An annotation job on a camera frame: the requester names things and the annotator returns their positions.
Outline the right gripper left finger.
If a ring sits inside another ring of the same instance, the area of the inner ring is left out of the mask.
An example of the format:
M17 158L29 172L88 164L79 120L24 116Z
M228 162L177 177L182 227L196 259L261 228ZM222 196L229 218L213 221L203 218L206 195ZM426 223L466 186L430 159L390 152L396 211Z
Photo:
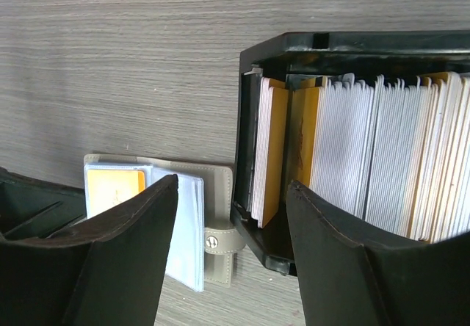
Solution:
M177 203L166 175L50 236L1 235L1 323L152 325Z

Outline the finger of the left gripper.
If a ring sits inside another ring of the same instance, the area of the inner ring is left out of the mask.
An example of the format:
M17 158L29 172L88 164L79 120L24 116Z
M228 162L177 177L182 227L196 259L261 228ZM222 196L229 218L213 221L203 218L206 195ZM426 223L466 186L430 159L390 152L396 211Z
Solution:
M83 189L1 168L2 236L50 236L85 217Z

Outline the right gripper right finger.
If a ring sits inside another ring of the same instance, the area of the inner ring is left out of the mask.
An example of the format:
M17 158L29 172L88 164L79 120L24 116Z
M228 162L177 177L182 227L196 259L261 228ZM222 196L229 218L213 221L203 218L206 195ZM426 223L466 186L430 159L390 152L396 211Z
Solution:
M467 325L469 235L428 244L294 181L286 213L307 325Z

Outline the grey leather card holder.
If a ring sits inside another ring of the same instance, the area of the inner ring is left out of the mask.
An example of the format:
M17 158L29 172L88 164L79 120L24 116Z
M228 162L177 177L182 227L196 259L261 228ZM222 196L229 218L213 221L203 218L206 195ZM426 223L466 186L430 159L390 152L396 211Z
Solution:
M86 207L87 172L91 169L142 170L145 189L166 175L178 176L178 207L166 275L194 291L206 283L230 287L235 255L245 247L230 222L233 172L230 167L141 156L87 154L84 157Z

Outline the black card box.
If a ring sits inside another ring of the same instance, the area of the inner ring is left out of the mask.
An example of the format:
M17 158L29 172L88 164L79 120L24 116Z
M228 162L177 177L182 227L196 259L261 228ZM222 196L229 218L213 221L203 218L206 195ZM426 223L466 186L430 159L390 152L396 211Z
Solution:
M261 80L285 82L354 73L362 79L469 72L469 31L286 32L239 55L239 103L231 221L261 264L297 275L286 205L266 228L250 215Z

